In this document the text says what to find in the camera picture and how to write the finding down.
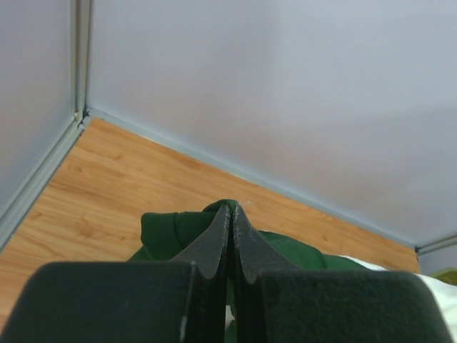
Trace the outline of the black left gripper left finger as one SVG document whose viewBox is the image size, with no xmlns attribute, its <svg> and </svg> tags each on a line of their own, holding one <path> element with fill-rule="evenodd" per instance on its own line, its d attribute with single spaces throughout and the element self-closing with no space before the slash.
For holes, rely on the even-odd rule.
<svg viewBox="0 0 457 343">
<path fill-rule="evenodd" d="M 26 283 L 3 342 L 222 342 L 229 208 L 167 262 L 53 262 Z"/>
</svg>

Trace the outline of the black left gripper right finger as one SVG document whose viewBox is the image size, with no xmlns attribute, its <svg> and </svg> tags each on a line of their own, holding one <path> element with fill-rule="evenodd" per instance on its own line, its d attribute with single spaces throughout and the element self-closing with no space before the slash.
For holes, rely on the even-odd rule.
<svg viewBox="0 0 457 343">
<path fill-rule="evenodd" d="M 405 272 L 306 270 L 236 207 L 231 220 L 239 342 L 451 342 L 429 288 Z"/>
</svg>

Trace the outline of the white and green raglan t-shirt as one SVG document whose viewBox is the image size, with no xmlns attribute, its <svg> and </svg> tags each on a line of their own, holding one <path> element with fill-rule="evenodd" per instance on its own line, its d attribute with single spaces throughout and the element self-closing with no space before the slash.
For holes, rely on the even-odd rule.
<svg viewBox="0 0 457 343">
<path fill-rule="evenodd" d="M 211 224 L 222 205 L 231 211 L 237 201 L 222 199 L 200 212 L 147 212 L 141 217 L 141 248 L 132 262 L 161 262 L 174 258 L 197 239 Z M 385 268 L 363 260 L 324 254 L 310 245 L 274 232 L 259 231 L 277 252 L 302 269 L 365 270 L 384 272 Z M 456 287 L 433 277 L 417 276 L 432 293 L 452 340 L 456 341 Z"/>
</svg>

